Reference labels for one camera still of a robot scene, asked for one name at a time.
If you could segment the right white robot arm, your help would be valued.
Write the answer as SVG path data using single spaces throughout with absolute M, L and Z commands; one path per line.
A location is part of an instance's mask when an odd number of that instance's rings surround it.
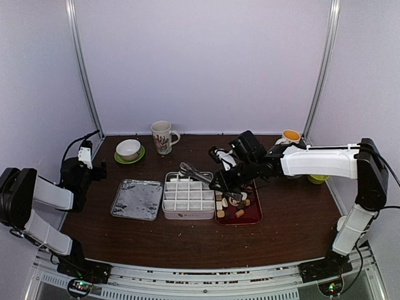
M 368 231 L 387 201 L 388 169 L 371 139 L 345 146 L 310 146 L 279 139 L 270 149 L 248 132 L 230 142 L 231 150 L 212 147 L 208 153 L 223 169 L 216 172 L 211 189 L 232 192 L 256 178 L 303 175 L 355 179 L 357 196 L 347 216 L 338 221 L 332 253 L 321 261 L 324 275 L 333 276 L 344 266 L 344 257 Z

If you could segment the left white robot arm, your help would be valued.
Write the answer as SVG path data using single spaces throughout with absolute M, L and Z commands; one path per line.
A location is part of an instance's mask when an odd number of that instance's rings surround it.
M 34 243 L 48 248 L 65 261 L 77 278 L 90 271 L 81 243 L 61 233 L 35 211 L 35 204 L 51 209 L 80 213 L 93 181 L 107 177 L 106 163 L 90 167 L 78 158 L 67 159 L 61 166 L 61 182 L 56 184 L 34 168 L 7 167 L 1 174 L 1 223 Z

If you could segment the metal tin lid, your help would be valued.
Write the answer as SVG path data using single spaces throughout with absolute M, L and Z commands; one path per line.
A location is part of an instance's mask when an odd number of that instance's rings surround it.
M 163 196 L 163 183 L 138 179 L 121 181 L 110 214 L 117 218 L 154 221 Z

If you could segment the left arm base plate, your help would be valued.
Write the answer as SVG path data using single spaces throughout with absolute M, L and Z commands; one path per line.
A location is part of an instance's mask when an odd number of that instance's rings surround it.
M 85 264 L 84 267 L 77 267 L 70 262 L 61 261 L 57 265 L 57 272 L 93 284 L 108 283 L 112 269 L 110 264 L 95 261 L 86 261 Z

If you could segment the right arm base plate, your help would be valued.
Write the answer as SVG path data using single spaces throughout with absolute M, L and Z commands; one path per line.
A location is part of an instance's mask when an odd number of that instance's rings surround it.
M 347 259 L 336 261 L 326 257 L 315 261 L 303 262 L 298 268 L 303 283 L 332 278 L 353 270 L 352 264 Z

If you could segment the metal tongs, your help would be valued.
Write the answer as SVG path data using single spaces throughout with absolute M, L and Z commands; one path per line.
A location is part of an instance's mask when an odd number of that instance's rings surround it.
M 198 171 L 195 167 L 187 162 L 181 162 L 179 165 L 179 172 L 185 176 L 190 176 L 198 181 L 206 183 L 209 186 L 209 183 L 213 179 L 213 177 L 209 177 Z M 224 195 L 234 198 L 238 201 L 242 201 L 243 195 L 236 192 L 229 192 L 229 191 L 219 191 L 222 192 Z

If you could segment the white compartment tin box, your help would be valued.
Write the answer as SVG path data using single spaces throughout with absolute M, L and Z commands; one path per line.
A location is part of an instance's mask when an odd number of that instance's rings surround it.
M 215 192 L 209 186 L 180 172 L 165 176 L 162 211 L 169 220 L 207 220 L 216 210 Z

